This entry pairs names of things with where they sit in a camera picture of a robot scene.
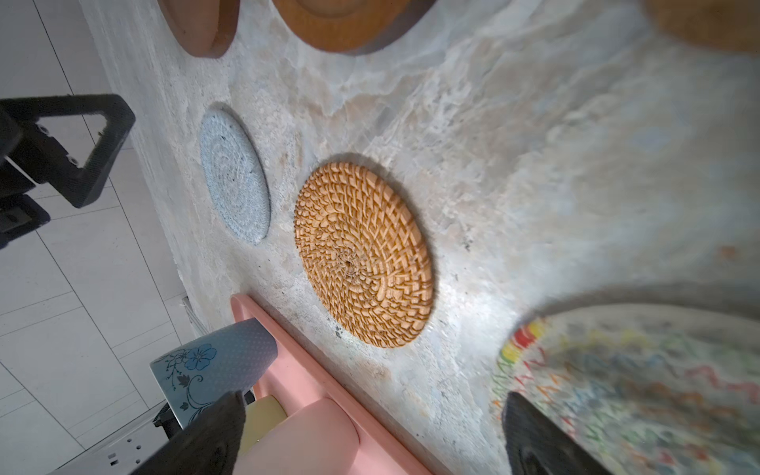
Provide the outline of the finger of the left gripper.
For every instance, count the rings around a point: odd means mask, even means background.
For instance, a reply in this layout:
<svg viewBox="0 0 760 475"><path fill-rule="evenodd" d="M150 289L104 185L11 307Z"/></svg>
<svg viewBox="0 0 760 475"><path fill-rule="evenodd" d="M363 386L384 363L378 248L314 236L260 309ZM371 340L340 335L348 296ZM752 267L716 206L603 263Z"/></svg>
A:
<svg viewBox="0 0 760 475"><path fill-rule="evenodd" d="M37 183L49 183L73 207L95 202L135 122L127 102L117 94L8 98L1 112L20 129L5 156ZM39 125L43 118L99 115L106 126L88 158L75 164L68 151Z"/></svg>

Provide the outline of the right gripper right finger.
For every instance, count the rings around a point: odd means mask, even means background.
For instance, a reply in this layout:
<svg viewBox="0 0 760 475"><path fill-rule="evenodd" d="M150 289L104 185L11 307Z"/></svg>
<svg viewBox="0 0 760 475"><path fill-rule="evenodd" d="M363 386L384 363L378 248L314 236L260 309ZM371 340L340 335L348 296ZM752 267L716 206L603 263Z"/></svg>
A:
<svg viewBox="0 0 760 475"><path fill-rule="evenodd" d="M518 392L508 394L502 428L513 474L610 474Z"/></svg>

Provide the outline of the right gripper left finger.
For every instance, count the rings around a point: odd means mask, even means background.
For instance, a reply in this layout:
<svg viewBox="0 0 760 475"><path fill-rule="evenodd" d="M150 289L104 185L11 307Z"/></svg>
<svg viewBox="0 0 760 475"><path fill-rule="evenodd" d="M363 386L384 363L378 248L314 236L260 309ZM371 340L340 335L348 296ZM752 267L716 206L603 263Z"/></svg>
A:
<svg viewBox="0 0 760 475"><path fill-rule="evenodd" d="M243 393L228 392L133 474L232 474L244 427Z"/></svg>

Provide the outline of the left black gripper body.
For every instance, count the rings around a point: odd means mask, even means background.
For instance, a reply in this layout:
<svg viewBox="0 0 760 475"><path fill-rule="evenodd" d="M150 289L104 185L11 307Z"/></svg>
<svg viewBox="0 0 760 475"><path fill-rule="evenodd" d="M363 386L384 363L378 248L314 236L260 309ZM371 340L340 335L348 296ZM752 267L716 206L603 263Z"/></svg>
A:
<svg viewBox="0 0 760 475"><path fill-rule="evenodd" d="M39 122L70 114L67 109L1 111L2 247L51 221L28 193L41 183L63 193L71 178L71 162L67 150Z"/></svg>

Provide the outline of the blue floral mug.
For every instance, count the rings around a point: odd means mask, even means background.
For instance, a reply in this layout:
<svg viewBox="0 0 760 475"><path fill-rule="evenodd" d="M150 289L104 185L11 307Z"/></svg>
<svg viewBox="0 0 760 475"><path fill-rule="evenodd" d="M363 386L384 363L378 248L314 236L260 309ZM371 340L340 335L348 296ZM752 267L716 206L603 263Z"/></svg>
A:
<svg viewBox="0 0 760 475"><path fill-rule="evenodd" d="M225 394L249 392L277 356L274 336L250 319L170 350L150 370L184 429Z"/></svg>

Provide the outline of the grey woven round coaster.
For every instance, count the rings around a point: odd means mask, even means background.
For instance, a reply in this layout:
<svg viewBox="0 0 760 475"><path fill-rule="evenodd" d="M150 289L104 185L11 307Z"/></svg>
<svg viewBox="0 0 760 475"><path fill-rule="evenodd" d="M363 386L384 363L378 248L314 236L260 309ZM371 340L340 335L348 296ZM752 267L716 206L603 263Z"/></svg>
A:
<svg viewBox="0 0 760 475"><path fill-rule="evenodd" d="M271 220L268 184L253 142L222 108L210 108L200 125L200 158L212 204L236 238L259 245Z"/></svg>

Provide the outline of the brown wooden coaster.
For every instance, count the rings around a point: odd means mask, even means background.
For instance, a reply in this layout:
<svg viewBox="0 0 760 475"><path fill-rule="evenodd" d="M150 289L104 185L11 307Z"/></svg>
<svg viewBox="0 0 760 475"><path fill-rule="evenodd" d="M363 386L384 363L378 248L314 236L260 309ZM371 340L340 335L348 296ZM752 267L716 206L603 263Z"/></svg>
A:
<svg viewBox="0 0 760 475"><path fill-rule="evenodd" d="M177 43L201 59L223 57L235 39L239 0L158 0Z"/></svg>
<svg viewBox="0 0 760 475"><path fill-rule="evenodd" d="M280 0L284 23L319 51L368 55L406 35L435 5L433 0Z"/></svg>

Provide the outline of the rattan woven round coaster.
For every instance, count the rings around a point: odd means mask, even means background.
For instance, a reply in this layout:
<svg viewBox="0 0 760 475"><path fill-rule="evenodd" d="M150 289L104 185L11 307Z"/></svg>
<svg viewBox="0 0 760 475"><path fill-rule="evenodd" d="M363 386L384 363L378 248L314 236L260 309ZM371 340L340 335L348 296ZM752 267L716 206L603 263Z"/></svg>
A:
<svg viewBox="0 0 760 475"><path fill-rule="evenodd" d="M401 348L433 308L433 264L401 196L370 169L332 162L300 190L295 245L323 306L348 332L378 348Z"/></svg>

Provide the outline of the cork paw print coaster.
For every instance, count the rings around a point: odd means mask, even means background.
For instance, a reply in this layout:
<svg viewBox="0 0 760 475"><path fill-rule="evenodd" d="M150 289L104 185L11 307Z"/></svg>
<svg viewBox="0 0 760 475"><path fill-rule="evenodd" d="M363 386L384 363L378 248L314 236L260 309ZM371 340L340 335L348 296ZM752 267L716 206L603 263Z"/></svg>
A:
<svg viewBox="0 0 760 475"><path fill-rule="evenodd" d="M655 27L689 45L759 55L759 2L754 0L647 0Z"/></svg>

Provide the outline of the white mug pink handle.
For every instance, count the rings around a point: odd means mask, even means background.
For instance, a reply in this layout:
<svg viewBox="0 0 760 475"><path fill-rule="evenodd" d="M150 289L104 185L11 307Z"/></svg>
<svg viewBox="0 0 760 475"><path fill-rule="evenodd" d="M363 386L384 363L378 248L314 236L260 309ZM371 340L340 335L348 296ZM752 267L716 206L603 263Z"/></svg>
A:
<svg viewBox="0 0 760 475"><path fill-rule="evenodd" d="M359 449L352 420L330 399L306 406L236 462L236 474L346 474Z"/></svg>

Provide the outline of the white power strip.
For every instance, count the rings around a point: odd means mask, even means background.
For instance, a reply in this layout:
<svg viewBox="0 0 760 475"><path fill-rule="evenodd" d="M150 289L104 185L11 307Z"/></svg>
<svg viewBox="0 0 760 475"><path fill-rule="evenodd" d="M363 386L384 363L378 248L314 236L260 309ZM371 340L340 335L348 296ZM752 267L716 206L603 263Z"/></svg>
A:
<svg viewBox="0 0 760 475"><path fill-rule="evenodd" d="M131 474L168 442L152 420L129 423L53 474Z"/></svg>

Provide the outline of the pink rectangular tray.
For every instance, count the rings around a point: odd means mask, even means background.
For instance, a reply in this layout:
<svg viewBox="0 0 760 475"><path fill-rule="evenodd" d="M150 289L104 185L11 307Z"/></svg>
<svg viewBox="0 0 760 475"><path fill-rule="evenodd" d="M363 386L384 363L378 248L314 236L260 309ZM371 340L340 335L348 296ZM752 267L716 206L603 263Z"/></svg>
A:
<svg viewBox="0 0 760 475"><path fill-rule="evenodd" d="M277 358L253 386L273 397L296 441L273 451L294 461L295 474L428 474L429 469L387 431L253 298L231 297L235 321L256 320L277 343Z"/></svg>

